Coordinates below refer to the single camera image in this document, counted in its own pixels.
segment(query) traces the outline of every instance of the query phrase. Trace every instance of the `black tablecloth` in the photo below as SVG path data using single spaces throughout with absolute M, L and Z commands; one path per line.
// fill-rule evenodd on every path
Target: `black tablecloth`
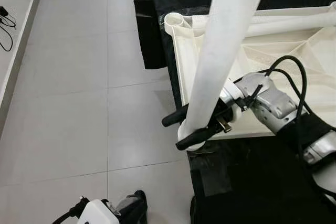
M 334 0 L 261 0 L 258 9 L 326 6 Z M 176 107 L 180 89 L 169 12 L 207 14 L 211 0 L 134 0 L 145 67 L 168 66 Z M 195 223 L 336 223 L 335 208 L 307 182 L 295 154 L 276 137 L 210 141 L 188 153 Z

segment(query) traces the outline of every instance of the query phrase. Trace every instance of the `white tube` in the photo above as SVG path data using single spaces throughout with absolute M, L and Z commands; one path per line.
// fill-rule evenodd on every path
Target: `white tube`
M 212 0 L 181 140 L 207 126 L 260 0 Z
M 321 13 L 309 16 L 301 16 L 251 25 L 246 33 L 246 37 L 260 36 L 266 34 L 285 33 L 288 31 L 305 30 L 318 27 L 334 26 L 336 24 L 336 12 Z

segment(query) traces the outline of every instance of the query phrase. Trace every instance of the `tiled floor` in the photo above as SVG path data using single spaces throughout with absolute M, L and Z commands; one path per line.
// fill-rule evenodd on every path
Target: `tiled floor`
M 149 223 L 189 223 L 186 154 L 160 123 L 175 108 L 168 72 L 144 70 L 136 28 L 133 0 L 40 1 L 0 140 L 0 223 L 137 189 Z

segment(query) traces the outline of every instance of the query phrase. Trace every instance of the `black table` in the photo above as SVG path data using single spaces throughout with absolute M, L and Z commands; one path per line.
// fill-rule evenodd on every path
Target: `black table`
M 258 9 L 329 5 L 334 0 L 261 0 Z M 182 106 L 169 12 L 207 14 L 211 0 L 134 0 L 145 67 L 167 66 Z M 188 153 L 193 223 L 336 223 L 334 207 L 307 182 L 294 153 L 276 137 L 209 141 Z

